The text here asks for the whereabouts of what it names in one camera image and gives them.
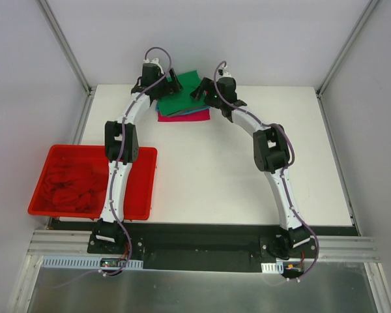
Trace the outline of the green t-shirt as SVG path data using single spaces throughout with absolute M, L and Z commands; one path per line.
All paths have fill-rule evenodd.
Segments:
M 177 77 L 181 85 L 183 86 L 183 90 L 180 93 L 165 96 L 158 102 L 185 101 L 185 102 L 198 102 L 199 104 L 204 105 L 204 103 L 201 100 L 193 100 L 190 97 L 190 93 L 201 83 L 201 79 L 197 71 L 193 70 L 193 71 L 185 72 L 179 74 Z

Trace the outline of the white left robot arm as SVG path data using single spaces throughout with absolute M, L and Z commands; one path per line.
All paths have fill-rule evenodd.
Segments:
M 179 93 L 182 86 L 174 70 L 164 70 L 158 58 L 145 59 L 141 76 L 131 90 L 130 103 L 104 128 L 104 149 L 108 159 L 108 185 L 100 218 L 89 239 L 89 253 L 130 255 L 131 239 L 123 225 L 126 185 L 138 159 L 136 123 L 162 97 Z

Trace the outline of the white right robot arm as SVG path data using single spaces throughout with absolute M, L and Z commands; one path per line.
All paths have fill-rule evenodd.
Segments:
M 293 146 L 281 125 L 262 122 L 238 99 L 236 87 L 231 76 L 221 77 L 217 82 L 203 78 L 190 96 L 194 100 L 203 99 L 208 106 L 220 110 L 226 119 L 252 137 L 253 160 L 268 179 L 280 221 L 280 234 L 267 245 L 267 252 L 287 260 L 301 253 L 304 244 L 311 239 L 311 231 L 299 211 L 289 180 L 289 167 L 295 160 Z

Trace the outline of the folded pink t-shirt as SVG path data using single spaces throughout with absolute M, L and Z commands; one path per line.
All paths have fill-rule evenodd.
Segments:
M 185 123 L 200 122 L 210 120 L 210 110 L 201 110 L 184 115 L 164 116 L 158 112 L 158 122 L 160 123 Z

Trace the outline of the folded grey t-shirt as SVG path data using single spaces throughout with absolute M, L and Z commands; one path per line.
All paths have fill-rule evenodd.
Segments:
M 181 110 L 181 111 L 173 112 L 171 114 L 166 115 L 166 117 L 174 117 L 174 116 L 180 116 L 180 115 L 189 115 L 189 114 L 201 112 L 201 111 L 207 110 L 207 109 L 208 109 L 207 106 L 200 106 L 198 108 L 190 108 L 190 109 L 187 109 L 187 110 Z

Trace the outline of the folded teal t-shirt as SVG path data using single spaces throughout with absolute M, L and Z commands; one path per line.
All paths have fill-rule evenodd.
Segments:
M 208 108 L 208 106 L 201 105 L 198 102 L 185 101 L 161 101 L 158 102 L 156 105 L 156 111 L 160 112 L 163 116 L 186 115 L 194 112 L 207 110 Z

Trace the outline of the red plastic bin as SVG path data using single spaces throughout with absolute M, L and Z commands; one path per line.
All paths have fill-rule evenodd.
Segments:
M 126 185 L 124 199 L 124 217 L 129 220 L 147 220 L 150 215 L 157 150 L 153 147 L 141 147 L 132 167 Z M 104 147 L 99 145 L 54 145 L 50 148 L 42 173 L 36 185 L 27 209 L 30 215 L 50 216 L 53 218 L 86 218 L 96 220 L 102 212 L 106 189 L 99 195 L 94 211 L 90 213 L 61 213 L 47 211 L 44 199 L 40 195 L 47 170 L 58 162 L 88 163 L 95 172 L 101 173 L 108 183 L 108 160 Z

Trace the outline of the red t-shirt in bin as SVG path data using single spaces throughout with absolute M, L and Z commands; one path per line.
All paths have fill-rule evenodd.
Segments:
M 47 170 L 40 195 L 47 211 L 90 213 L 105 189 L 105 176 L 90 164 L 61 161 Z

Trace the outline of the right aluminium frame post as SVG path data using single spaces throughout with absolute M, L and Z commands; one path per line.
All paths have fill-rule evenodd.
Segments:
M 321 98 L 326 89 L 328 88 L 330 82 L 333 80 L 335 74 L 340 69 L 349 51 L 352 49 L 353 45 L 357 41 L 361 32 L 364 30 L 366 24 L 368 23 L 369 19 L 372 17 L 380 3 L 380 0 L 370 0 L 366 3 L 366 6 L 364 7 L 362 13 L 359 15 L 356 23 L 351 29 L 351 32 L 348 34 L 345 42 L 343 43 L 341 49 L 339 50 L 333 63 L 331 64 L 327 74 L 325 75 L 321 84 L 315 90 L 317 98 Z

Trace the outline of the aluminium frame post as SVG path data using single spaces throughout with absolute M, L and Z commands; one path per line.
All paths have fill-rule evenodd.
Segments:
M 330 82 L 333 80 L 335 74 L 340 69 L 349 51 L 352 49 L 353 45 L 357 41 L 361 32 L 364 30 L 366 24 L 368 23 L 369 19 L 372 17 L 380 3 L 380 0 L 370 0 L 366 3 L 366 6 L 364 7 L 362 13 L 359 15 L 356 23 L 351 29 L 351 32 L 348 34 L 345 42 L 343 43 L 341 49 L 339 50 L 333 63 L 331 64 L 327 74 L 325 75 L 321 84 L 315 90 L 317 98 L 321 98 L 326 89 L 328 88 Z
M 78 62 L 74 52 L 64 34 L 62 27 L 60 26 L 55 13 L 53 12 L 49 2 L 47 0 L 36 0 L 36 5 L 40 9 L 43 17 L 46 20 L 50 31 L 55 37 L 66 61 L 68 62 L 70 68 L 72 69 L 77 81 L 81 85 L 82 89 L 85 91 L 86 95 L 90 95 L 93 91 L 93 87 L 86 78 L 80 63 Z

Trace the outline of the left aluminium frame post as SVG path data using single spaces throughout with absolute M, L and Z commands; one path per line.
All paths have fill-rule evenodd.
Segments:
M 72 69 L 77 81 L 81 85 L 82 89 L 85 91 L 86 95 L 90 95 L 93 91 L 93 87 L 86 78 L 80 63 L 78 62 L 74 52 L 64 34 L 62 27 L 60 26 L 55 13 L 53 12 L 49 2 L 47 0 L 36 0 L 36 5 L 40 9 L 43 17 L 46 20 L 50 31 L 55 37 L 66 61 L 68 62 L 70 68 Z

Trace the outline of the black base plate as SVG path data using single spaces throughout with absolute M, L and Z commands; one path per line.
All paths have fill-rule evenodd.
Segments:
M 316 257 L 315 238 L 304 226 L 98 222 L 87 252 L 126 254 L 151 270 L 259 273 L 265 263 Z

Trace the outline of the aluminium front rail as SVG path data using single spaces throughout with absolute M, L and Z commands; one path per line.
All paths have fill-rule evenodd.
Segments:
M 28 255 L 87 255 L 90 231 L 35 230 L 27 250 Z

